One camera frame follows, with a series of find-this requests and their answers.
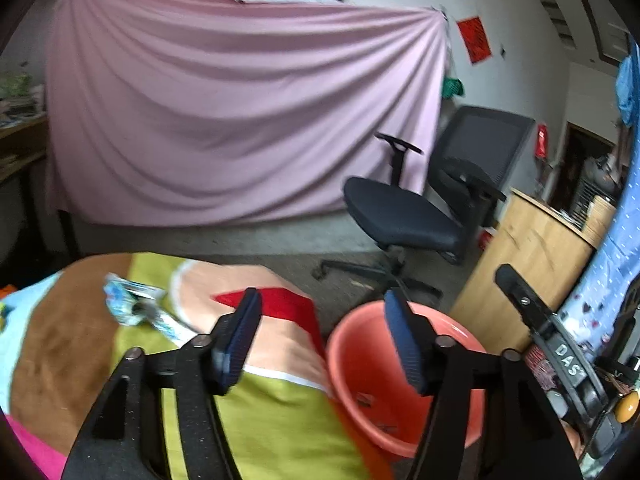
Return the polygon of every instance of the colorful blanket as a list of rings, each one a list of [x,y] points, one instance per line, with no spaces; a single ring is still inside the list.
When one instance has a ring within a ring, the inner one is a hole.
[[[102,291],[108,272],[163,288],[161,306],[202,333],[233,311],[245,288],[260,289],[264,316],[244,374],[228,396],[216,398],[244,480],[392,478],[332,398],[311,299],[264,267],[141,253],[86,258],[4,300],[0,370],[8,371],[0,375],[0,405],[50,479],[60,478],[64,457],[124,352],[175,348],[149,325],[115,322]],[[162,392],[162,404],[172,477],[186,480],[173,390]]]

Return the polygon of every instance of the brown fabric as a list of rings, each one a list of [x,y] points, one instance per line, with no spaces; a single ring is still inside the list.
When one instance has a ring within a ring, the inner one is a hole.
[[[131,254],[108,254],[72,264],[31,316],[11,414],[64,455],[110,375],[118,324],[104,304],[104,277],[126,276],[130,262]]]

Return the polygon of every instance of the yellow-green fabric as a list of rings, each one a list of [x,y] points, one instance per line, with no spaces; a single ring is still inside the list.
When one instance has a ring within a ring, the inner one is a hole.
[[[136,254],[128,279],[168,290],[184,260]],[[170,298],[162,305],[173,312]],[[114,364],[132,346],[146,353],[175,346],[150,326],[119,327]],[[366,480],[364,460],[326,394],[286,380],[243,373],[225,397],[216,397],[225,434],[243,480]],[[175,391],[162,391],[167,454],[174,480],[187,480],[178,430]]]

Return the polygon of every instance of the red poster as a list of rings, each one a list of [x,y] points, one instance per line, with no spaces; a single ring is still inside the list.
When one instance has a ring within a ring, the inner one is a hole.
[[[491,48],[479,16],[458,22],[458,27],[462,39],[465,40],[471,64],[476,64],[491,56]]]

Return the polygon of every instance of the doorway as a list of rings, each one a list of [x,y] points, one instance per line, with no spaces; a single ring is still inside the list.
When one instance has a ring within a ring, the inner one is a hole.
[[[584,162],[608,155],[615,144],[576,124],[567,123],[560,173],[549,205],[557,211],[569,211],[580,181]]]

